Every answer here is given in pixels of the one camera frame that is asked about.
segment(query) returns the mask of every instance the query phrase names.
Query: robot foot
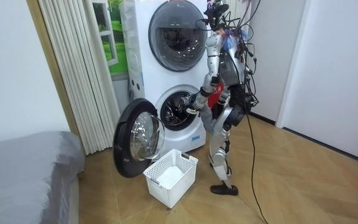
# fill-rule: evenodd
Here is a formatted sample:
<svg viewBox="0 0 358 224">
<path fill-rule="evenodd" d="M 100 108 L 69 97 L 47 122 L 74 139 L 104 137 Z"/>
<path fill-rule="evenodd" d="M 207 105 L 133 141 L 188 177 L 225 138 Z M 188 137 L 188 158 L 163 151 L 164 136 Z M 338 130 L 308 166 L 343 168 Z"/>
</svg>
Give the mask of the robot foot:
<svg viewBox="0 0 358 224">
<path fill-rule="evenodd" d="M 235 185 L 232 185 L 230 189 L 226 184 L 211 186 L 211 192 L 218 195 L 239 195 L 239 189 Z"/>
</svg>

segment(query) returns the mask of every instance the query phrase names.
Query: window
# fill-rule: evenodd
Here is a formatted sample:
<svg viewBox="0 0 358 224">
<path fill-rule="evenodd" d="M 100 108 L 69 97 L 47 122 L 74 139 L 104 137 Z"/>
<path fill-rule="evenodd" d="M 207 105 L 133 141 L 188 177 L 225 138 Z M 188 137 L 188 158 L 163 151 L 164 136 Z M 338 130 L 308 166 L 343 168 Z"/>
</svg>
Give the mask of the window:
<svg viewBox="0 0 358 224">
<path fill-rule="evenodd" d="M 128 78 L 127 57 L 119 4 L 122 0 L 93 0 L 104 54 L 113 80 Z"/>
</svg>

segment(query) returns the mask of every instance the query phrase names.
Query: washing machine door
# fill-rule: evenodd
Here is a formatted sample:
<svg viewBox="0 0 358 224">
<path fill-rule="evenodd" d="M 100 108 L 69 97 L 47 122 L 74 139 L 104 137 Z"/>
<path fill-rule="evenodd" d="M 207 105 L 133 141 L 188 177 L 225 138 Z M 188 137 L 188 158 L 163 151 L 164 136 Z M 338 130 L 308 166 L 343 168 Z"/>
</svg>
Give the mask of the washing machine door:
<svg viewBox="0 0 358 224">
<path fill-rule="evenodd" d="M 124 177 L 143 173 L 163 146 L 165 127 L 154 105 L 146 99 L 133 100 L 119 118 L 113 143 L 114 163 Z"/>
<path fill-rule="evenodd" d="M 150 48 L 165 68 L 182 72 L 203 57 L 207 39 L 203 14 L 188 1 L 167 1 L 154 13 L 149 26 Z"/>
</svg>

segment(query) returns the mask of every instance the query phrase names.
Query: stacked dryer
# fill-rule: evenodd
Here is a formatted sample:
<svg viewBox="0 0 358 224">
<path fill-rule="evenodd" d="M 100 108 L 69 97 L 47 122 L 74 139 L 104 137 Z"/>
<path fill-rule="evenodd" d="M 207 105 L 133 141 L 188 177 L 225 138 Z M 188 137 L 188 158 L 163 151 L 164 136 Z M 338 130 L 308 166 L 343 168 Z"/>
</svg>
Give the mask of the stacked dryer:
<svg viewBox="0 0 358 224">
<path fill-rule="evenodd" d="M 161 155 L 205 144 L 201 119 L 188 114 L 181 100 L 196 93 L 208 73 L 208 33 L 200 21 L 205 10 L 206 1 L 200 0 L 124 0 L 120 5 L 134 98 L 153 103 L 166 128 Z"/>
</svg>

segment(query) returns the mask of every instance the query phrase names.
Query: red component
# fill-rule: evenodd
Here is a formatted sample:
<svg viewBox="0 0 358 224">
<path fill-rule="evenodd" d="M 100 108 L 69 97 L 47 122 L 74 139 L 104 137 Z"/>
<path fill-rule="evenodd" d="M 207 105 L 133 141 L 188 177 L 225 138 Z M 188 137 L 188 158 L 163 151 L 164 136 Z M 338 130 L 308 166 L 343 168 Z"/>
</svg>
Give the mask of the red component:
<svg viewBox="0 0 358 224">
<path fill-rule="evenodd" d="M 219 82 L 213 90 L 213 93 L 208 97 L 208 106 L 211 108 L 216 102 L 219 100 L 219 96 L 221 95 L 221 92 L 223 91 L 223 84 L 222 82 Z"/>
</svg>

